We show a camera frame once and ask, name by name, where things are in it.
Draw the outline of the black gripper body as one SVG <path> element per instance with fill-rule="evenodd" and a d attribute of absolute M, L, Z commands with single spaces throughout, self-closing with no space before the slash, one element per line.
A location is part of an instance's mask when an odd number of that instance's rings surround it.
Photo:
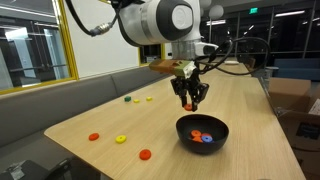
<path fill-rule="evenodd" d="M 202 83 L 199 78 L 199 72 L 195 71 L 189 78 L 176 77 L 171 80 L 174 93 L 181 99 L 190 95 L 192 100 L 203 100 L 209 89 L 209 85 Z"/>

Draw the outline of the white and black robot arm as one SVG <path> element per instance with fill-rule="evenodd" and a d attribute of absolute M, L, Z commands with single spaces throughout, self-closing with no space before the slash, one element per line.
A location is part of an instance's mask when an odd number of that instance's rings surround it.
<path fill-rule="evenodd" d="M 200 0 L 109 0 L 115 11 L 113 20 L 90 30 L 82 24 L 72 1 L 65 1 L 78 27 L 91 37 L 104 34 L 117 24 L 122 37 L 132 46 L 169 43 L 172 58 L 154 60 L 149 68 L 172 74 L 171 84 L 182 107 L 189 111 L 198 109 L 209 85 L 200 81 L 196 60 L 218 49 L 217 45 L 201 40 Z"/>

